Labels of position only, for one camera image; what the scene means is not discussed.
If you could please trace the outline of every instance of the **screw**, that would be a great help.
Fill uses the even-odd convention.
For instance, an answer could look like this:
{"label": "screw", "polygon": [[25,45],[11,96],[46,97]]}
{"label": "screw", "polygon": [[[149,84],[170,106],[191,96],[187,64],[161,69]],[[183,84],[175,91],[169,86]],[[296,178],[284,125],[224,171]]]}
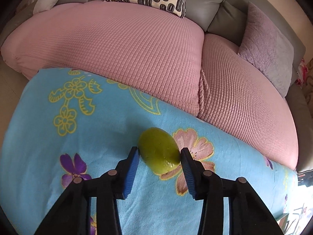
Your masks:
{"label": "screw", "polygon": [[239,181],[240,183],[246,183],[246,182],[247,182],[247,180],[246,180],[244,177],[238,178],[238,181]]}
{"label": "screw", "polygon": [[115,169],[110,169],[110,170],[108,171],[108,174],[109,174],[110,176],[115,176],[115,175],[117,174],[117,171],[116,171]]}
{"label": "screw", "polygon": [[83,179],[81,177],[76,177],[74,178],[74,183],[80,183],[81,181],[83,181]]}
{"label": "screw", "polygon": [[208,170],[208,169],[206,169],[205,171],[203,171],[203,175],[205,175],[206,177],[210,177],[210,176],[212,176],[212,172],[210,171],[210,170]]}

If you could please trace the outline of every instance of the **purple pillow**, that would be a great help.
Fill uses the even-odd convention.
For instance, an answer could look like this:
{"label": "purple pillow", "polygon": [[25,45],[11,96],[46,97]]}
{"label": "purple pillow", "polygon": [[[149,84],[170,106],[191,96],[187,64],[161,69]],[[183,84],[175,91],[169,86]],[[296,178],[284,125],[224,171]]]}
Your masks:
{"label": "purple pillow", "polygon": [[293,46],[264,12],[250,2],[238,55],[260,70],[282,97],[287,95],[292,75]]}

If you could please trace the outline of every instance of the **tile floor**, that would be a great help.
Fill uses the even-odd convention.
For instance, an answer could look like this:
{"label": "tile floor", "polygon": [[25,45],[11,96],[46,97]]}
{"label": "tile floor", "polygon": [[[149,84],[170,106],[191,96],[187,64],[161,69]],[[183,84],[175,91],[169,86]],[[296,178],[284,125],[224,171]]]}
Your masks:
{"label": "tile floor", "polygon": [[0,56],[0,151],[4,133],[27,83],[27,78],[7,66]]}

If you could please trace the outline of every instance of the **wall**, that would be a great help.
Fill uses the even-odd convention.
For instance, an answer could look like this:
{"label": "wall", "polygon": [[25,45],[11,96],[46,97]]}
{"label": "wall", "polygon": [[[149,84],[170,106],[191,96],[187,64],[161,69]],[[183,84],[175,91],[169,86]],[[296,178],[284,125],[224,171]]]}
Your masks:
{"label": "wall", "polygon": [[313,58],[313,25],[295,0],[268,0],[287,20],[306,47],[304,60]]}

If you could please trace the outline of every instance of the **green mango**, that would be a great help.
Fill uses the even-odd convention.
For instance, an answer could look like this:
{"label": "green mango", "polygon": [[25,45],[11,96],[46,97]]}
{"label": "green mango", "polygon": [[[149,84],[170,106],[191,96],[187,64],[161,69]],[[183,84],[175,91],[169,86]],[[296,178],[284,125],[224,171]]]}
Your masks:
{"label": "green mango", "polygon": [[175,140],[160,128],[145,130],[140,135],[138,148],[143,161],[155,174],[165,174],[180,164],[180,153]]}

